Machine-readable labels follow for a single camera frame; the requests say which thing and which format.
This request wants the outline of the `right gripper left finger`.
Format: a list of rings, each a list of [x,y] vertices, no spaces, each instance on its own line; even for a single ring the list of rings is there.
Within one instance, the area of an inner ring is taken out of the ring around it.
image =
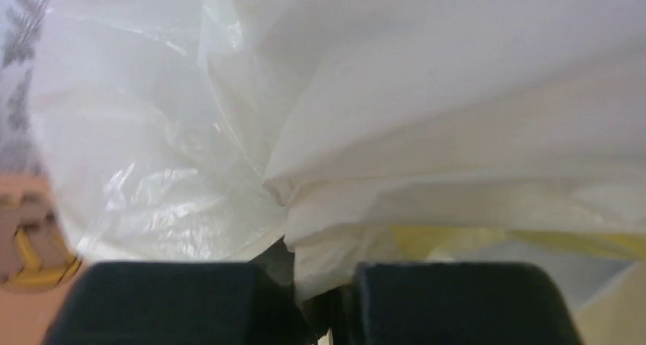
[[[250,263],[106,262],[74,283],[45,344],[314,344],[291,297]]]

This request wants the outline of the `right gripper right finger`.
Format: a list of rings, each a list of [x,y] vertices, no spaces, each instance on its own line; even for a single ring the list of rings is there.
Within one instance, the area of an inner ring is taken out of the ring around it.
[[[331,294],[332,344],[580,344],[564,298],[522,263],[361,264]]]

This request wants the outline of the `orange plastic trash bin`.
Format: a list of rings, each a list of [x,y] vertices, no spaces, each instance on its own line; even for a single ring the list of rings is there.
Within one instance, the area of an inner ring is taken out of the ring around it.
[[[83,260],[67,245],[42,177],[1,175],[1,342],[40,344]]]

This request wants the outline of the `translucent white trash bag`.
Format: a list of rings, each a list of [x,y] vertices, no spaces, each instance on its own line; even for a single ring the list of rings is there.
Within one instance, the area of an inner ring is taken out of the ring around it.
[[[645,0],[51,0],[30,120],[89,260],[527,260],[645,342]]]

